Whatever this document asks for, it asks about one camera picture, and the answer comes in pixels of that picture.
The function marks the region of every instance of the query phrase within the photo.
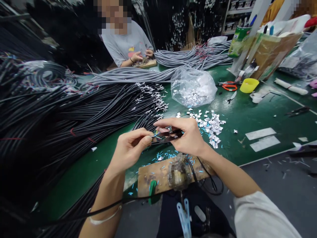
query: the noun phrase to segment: yellow cup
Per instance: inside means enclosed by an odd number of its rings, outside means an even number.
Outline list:
[[[240,91],[243,93],[252,93],[257,85],[259,84],[259,81],[253,78],[247,78],[243,80],[243,83],[241,84]]]

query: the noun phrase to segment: gray floor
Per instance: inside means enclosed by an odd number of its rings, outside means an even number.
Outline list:
[[[306,165],[290,163],[288,154],[280,154],[243,166],[242,169],[256,181],[264,193],[287,216],[303,238],[313,238],[317,236],[315,218],[317,214],[317,178],[308,176],[307,172],[317,173],[317,161],[305,158],[302,162]],[[228,189],[225,188],[221,196],[213,196],[212,200],[222,209],[235,230],[233,195],[227,191]],[[143,201],[124,205],[116,238],[156,237],[160,207],[160,202],[150,206]]]

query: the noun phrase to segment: hand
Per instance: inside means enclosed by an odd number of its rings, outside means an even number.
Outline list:
[[[131,57],[131,60],[132,60],[134,63],[136,63],[136,62],[138,62],[138,61],[142,61],[142,60],[143,60],[143,57],[140,56],[140,54],[141,54],[141,51],[138,51],[138,52],[134,53],[134,54],[132,55],[132,57]]]
[[[145,128],[120,135],[108,169],[121,173],[132,167],[138,161],[142,151],[151,145],[153,135]]]
[[[153,57],[153,50],[150,50],[150,49],[147,49],[145,51],[145,55],[148,57],[148,58],[152,58]]]
[[[160,132],[169,131],[165,127],[172,126],[181,129],[184,134],[181,138],[172,140],[175,149],[184,154],[201,156],[204,150],[210,146],[203,140],[197,122],[193,118],[167,118],[154,123]]]

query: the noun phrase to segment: white rolled paper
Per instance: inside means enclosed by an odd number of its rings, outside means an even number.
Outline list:
[[[306,95],[308,93],[307,90],[295,87],[295,86],[293,86],[293,85],[291,85],[289,83],[286,83],[283,80],[280,80],[278,78],[276,78],[274,82],[277,83],[278,85],[281,85],[282,87],[288,89],[289,91],[298,93],[300,95]]]

